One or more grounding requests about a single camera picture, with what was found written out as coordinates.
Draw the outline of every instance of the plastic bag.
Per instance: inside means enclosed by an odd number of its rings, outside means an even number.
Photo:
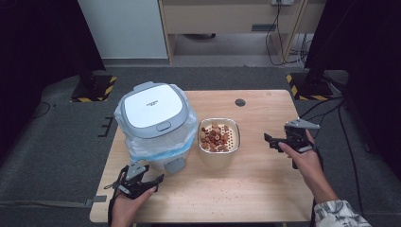
[[[175,84],[170,85],[174,86],[180,92],[188,108],[188,117],[183,124],[174,131],[149,139],[135,137],[128,131],[128,127],[121,115],[121,100],[124,98],[119,101],[114,111],[114,118],[126,135],[126,146],[129,150],[131,160],[134,162],[140,160],[156,161],[173,157],[186,152],[192,146],[198,129],[198,118],[195,111],[190,106],[183,90]]]

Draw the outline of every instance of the yellow and black tape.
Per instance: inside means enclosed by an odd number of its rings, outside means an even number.
[[[100,96],[95,96],[95,97],[90,97],[90,96],[76,96],[76,97],[71,97],[72,102],[93,102],[93,101],[105,101],[109,97],[110,93],[112,92],[112,89],[114,87],[114,83],[117,80],[117,77],[110,77],[110,80],[106,81],[106,85],[102,88],[103,91],[99,92],[101,94]]]
[[[292,95],[294,96],[295,100],[328,100],[333,98],[333,96],[303,96],[299,94],[299,89],[294,83],[294,80],[291,75],[287,75],[287,82],[289,84],[289,88],[291,89]]]

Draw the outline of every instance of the gray carpet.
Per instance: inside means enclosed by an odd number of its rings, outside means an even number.
[[[133,86],[146,82],[177,84],[183,90],[286,89],[285,76],[302,72],[299,68],[251,67],[136,67],[108,68],[117,76],[107,101],[76,103],[70,95],[78,77],[48,86],[43,102],[32,117],[19,142],[0,168],[0,201],[72,201],[91,199],[97,190],[116,130],[107,125],[120,98]],[[299,115],[319,101],[294,100]],[[335,108],[340,99],[327,101],[307,114],[309,119]],[[353,151],[353,162],[338,111],[321,123],[317,143],[324,158],[324,171],[339,197],[348,200],[373,226],[401,223],[401,183],[379,155],[365,151],[353,116],[340,108],[341,120]],[[320,123],[322,117],[311,119]],[[360,189],[359,206],[357,186]],[[89,220],[90,208],[41,206],[0,207],[0,226],[105,226]],[[308,226],[289,223],[288,226]]]

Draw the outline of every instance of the hazard tape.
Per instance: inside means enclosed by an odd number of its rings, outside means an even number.
[[[72,102],[93,102],[93,101],[105,101],[107,100],[107,98],[109,97],[110,93],[112,92],[115,80],[117,79],[117,77],[111,77],[110,78],[110,82],[107,86],[107,88],[105,89],[104,95],[103,96],[98,96],[98,97],[86,97],[86,96],[82,96],[82,97],[77,97],[77,98],[71,98]]]
[[[291,75],[287,75],[287,82],[289,84],[289,88],[291,89],[292,95],[294,96],[295,100],[328,100],[333,98],[333,96],[301,96],[298,93],[298,89],[292,79]]]

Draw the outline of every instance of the dark backdrop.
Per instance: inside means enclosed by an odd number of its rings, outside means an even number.
[[[0,163],[42,89],[84,67],[104,70],[78,1],[0,1]]]
[[[328,0],[305,66],[317,77],[349,73],[345,96],[366,148],[401,179],[399,9],[399,1]]]

